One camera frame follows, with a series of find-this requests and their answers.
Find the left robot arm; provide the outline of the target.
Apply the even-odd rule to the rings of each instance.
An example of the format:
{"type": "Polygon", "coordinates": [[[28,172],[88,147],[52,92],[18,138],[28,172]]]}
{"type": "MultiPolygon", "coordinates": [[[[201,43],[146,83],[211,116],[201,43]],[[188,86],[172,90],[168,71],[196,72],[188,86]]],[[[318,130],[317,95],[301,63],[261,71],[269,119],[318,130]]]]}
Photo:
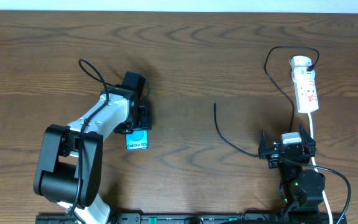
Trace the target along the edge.
{"type": "Polygon", "coordinates": [[[111,134],[150,129],[143,88],[105,88],[98,102],[67,125],[51,124],[44,132],[33,190],[58,204],[77,223],[107,223],[110,206],[99,195],[103,144],[111,134]]]}

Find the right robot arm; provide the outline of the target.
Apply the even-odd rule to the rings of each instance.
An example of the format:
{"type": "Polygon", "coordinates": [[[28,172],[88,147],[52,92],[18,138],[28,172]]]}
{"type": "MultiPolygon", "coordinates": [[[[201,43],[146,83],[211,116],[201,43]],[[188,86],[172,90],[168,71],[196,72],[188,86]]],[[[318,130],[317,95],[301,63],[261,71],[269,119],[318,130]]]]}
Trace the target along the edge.
{"type": "Polygon", "coordinates": [[[283,134],[282,140],[272,146],[262,131],[259,158],[266,159],[269,168],[279,170],[280,194],[287,205],[282,218],[286,221],[300,221],[300,215],[319,215],[325,176],[314,169],[305,169],[315,152],[316,142],[303,126],[298,132],[283,134]]]}

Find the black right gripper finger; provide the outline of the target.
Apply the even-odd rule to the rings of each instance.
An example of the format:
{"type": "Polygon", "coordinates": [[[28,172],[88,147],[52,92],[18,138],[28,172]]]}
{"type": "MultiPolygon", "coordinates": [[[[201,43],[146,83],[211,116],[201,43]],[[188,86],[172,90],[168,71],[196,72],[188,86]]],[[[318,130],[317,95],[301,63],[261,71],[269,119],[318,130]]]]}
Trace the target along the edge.
{"type": "Polygon", "coordinates": [[[259,143],[259,151],[266,151],[266,150],[267,150],[267,145],[266,145],[265,131],[262,130],[260,143],[259,143]]]}
{"type": "Polygon", "coordinates": [[[299,125],[300,136],[304,147],[312,148],[316,147],[315,140],[310,136],[302,124],[299,125]]]}

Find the turquoise screen smartphone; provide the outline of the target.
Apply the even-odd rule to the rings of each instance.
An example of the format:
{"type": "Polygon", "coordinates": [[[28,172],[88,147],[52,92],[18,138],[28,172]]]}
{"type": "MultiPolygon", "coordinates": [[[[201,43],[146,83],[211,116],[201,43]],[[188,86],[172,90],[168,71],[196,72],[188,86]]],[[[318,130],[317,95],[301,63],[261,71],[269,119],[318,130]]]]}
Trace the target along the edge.
{"type": "Polygon", "coordinates": [[[147,149],[149,146],[148,131],[134,131],[126,135],[126,148],[130,151],[147,149]]]}

